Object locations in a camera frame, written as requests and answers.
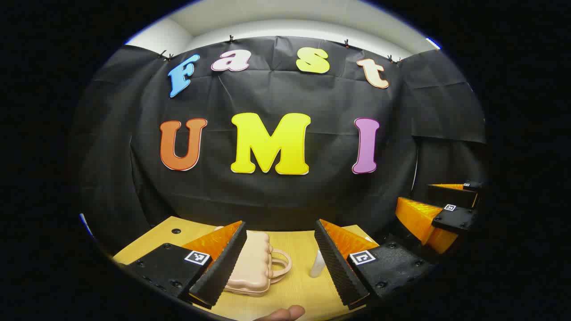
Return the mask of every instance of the letter m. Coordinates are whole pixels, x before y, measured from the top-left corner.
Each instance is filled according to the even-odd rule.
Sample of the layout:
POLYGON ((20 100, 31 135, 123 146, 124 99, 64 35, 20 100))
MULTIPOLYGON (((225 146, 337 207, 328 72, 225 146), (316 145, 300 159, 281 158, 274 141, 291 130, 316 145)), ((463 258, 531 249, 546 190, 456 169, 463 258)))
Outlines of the letter m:
POLYGON ((263 172, 269 172, 278 152, 280 162, 276 172, 284 175, 305 175, 309 166, 305 163, 305 128, 311 118, 304 114, 286 114, 270 136, 257 114, 242 113, 232 117, 238 128, 236 162, 230 168, 233 172, 251 174, 256 170, 250 161, 250 149, 263 172))

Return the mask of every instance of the blue letter f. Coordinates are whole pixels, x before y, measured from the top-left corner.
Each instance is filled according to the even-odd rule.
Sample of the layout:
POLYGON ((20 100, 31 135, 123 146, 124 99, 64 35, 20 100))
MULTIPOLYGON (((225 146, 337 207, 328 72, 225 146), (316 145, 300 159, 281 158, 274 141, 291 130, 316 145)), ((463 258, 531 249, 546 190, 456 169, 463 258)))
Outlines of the blue letter f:
POLYGON ((176 94, 181 92, 190 84, 190 80, 185 79, 184 75, 187 75, 189 77, 190 75, 192 75, 192 73, 194 72, 194 65, 192 63, 197 61, 198 59, 200 59, 199 55, 193 55, 189 59, 183 61, 183 63, 181 63, 177 67, 174 67, 174 69, 172 69, 171 72, 168 73, 168 76, 171 77, 171 83, 172 83, 171 98, 176 96, 176 94))

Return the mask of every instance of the white ceiling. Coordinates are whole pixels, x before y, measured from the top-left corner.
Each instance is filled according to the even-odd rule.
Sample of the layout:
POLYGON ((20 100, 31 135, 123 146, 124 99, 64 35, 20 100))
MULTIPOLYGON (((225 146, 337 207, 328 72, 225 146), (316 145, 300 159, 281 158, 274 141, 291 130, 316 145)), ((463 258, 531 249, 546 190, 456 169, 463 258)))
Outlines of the white ceiling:
POLYGON ((413 54, 434 49, 426 36, 360 0, 202 0, 170 18, 193 37, 244 22, 302 19, 364 31, 413 54))

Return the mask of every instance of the letter i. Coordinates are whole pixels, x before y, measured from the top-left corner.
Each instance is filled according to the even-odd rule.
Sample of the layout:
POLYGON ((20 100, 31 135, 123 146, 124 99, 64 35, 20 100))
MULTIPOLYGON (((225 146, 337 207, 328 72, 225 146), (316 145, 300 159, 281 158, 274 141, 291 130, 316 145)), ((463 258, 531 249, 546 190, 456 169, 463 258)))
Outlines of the letter i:
POLYGON ((355 127, 359 129, 359 154, 352 171, 355 174, 374 172, 377 164, 373 160, 375 156, 375 139, 379 123, 371 118, 355 119, 355 127))

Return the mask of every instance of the orange letter u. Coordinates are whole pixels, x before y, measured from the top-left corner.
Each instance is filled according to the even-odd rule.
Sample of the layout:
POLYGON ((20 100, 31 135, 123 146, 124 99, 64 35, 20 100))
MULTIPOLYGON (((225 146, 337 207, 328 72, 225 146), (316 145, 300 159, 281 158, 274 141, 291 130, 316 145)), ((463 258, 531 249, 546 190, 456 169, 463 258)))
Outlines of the orange letter u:
POLYGON ((175 155, 176 131, 180 128, 179 121, 168 121, 160 125, 162 136, 160 138, 160 159, 163 164, 175 171, 187 171, 198 163, 200 155, 200 136, 202 128, 207 121, 203 118, 194 118, 186 122, 188 127, 188 153, 185 157, 175 155))

